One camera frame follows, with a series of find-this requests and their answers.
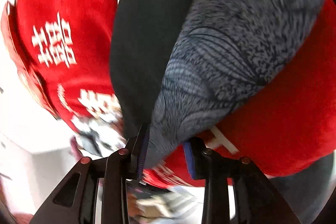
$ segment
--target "white chinese characters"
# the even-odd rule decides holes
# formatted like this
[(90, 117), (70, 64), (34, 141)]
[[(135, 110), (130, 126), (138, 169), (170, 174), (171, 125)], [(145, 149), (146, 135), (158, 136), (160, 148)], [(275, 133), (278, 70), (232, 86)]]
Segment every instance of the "white chinese characters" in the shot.
[[(162, 179), (166, 183), (173, 185), (191, 186), (189, 183), (176, 176), (172, 170), (166, 167), (166, 163), (164, 161), (156, 165), (152, 170), (157, 174), (157, 176), (160, 177), (160, 179)], [(144, 170), (143, 174), (144, 181), (150, 183), (151, 176), (148, 174), (148, 172)]]
[(48, 68), (51, 64), (57, 66), (60, 63), (65, 63), (68, 68), (70, 65), (77, 64), (74, 52), (70, 47), (73, 45), (70, 24), (63, 18), (60, 19), (59, 12), (57, 13), (57, 22), (46, 22), (45, 31), (41, 27), (40, 33), (33, 26), (33, 32), (31, 42), (34, 47), (39, 47), (40, 53), (37, 58), (41, 64), (45, 63)]
[(115, 95), (95, 93), (92, 90), (80, 91), (79, 102), (86, 107), (88, 112), (94, 117), (100, 117), (106, 113), (112, 113), (119, 109), (120, 105)]
[(57, 95), (62, 106), (64, 106), (69, 112), (72, 112), (77, 117), (79, 117), (79, 114), (73, 111), (73, 109), (68, 105), (67, 101), (65, 100), (65, 89), (61, 84), (57, 85)]

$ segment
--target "gray fleece cloth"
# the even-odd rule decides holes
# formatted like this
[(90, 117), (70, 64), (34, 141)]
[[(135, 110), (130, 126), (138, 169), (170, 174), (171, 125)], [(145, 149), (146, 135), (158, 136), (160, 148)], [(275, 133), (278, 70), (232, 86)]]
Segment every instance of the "gray fleece cloth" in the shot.
[(155, 103), (146, 167), (272, 81), (299, 50), (323, 2), (194, 0)]

